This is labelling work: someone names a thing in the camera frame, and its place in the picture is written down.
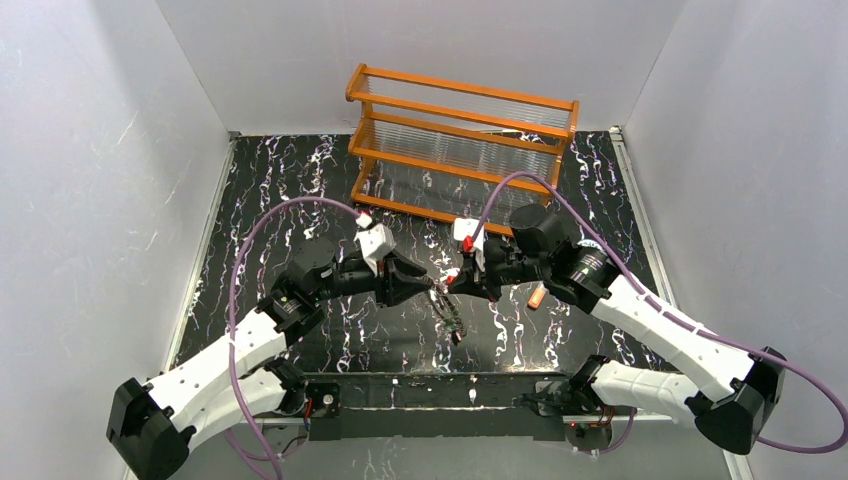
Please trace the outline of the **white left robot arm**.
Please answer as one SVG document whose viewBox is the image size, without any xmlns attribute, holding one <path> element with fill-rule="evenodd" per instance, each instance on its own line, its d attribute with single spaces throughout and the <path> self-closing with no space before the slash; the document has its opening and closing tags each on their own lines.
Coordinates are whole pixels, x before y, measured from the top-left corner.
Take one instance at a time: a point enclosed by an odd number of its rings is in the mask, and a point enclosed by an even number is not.
<svg viewBox="0 0 848 480">
<path fill-rule="evenodd" d="M 200 444 L 245 419 L 243 404 L 266 413 L 305 402 L 305 379 L 282 356 L 324 321 L 323 302 L 371 293 L 389 307 L 432 287 L 426 268 L 391 246 L 360 245 L 337 258 L 329 241 L 305 241 L 233 334 L 168 372 L 117 387 L 106 438 L 136 478 L 171 477 Z"/>
</svg>

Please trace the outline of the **metal oval keyring holder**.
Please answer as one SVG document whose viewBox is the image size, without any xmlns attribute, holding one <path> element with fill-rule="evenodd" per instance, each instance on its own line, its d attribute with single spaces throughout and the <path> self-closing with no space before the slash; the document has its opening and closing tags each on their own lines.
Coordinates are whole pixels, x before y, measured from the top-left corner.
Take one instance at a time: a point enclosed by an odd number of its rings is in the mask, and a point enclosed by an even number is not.
<svg viewBox="0 0 848 480">
<path fill-rule="evenodd" d="M 445 335 L 453 346 L 458 346 L 466 336 L 465 325 L 458 307 L 440 285 L 430 289 L 428 300 Z M 459 328 L 449 328 L 449 322 L 457 323 Z"/>
</svg>

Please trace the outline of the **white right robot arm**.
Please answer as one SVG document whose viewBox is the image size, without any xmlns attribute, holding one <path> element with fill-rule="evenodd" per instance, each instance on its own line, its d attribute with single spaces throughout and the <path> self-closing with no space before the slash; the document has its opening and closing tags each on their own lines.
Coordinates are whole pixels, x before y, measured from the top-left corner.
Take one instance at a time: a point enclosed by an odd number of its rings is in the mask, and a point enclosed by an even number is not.
<svg viewBox="0 0 848 480">
<path fill-rule="evenodd" d="M 751 452 L 779 401 L 784 369 L 760 355 L 707 339 L 695 322 L 628 280 L 596 242 L 570 239 L 560 217 L 528 204 L 510 217 L 512 242 L 485 239 L 478 221 L 457 218 L 451 233 L 462 264 L 447 280 L 452 294 L 496 301 L 508 285 L 540 282 L 556 299 L 624 332 L 675 367 L 673 373 L 590 356 L 560 387 L 530 400 L 586 413 L 635 407 L 694 426 L 719 448 Z"/>
</svg>

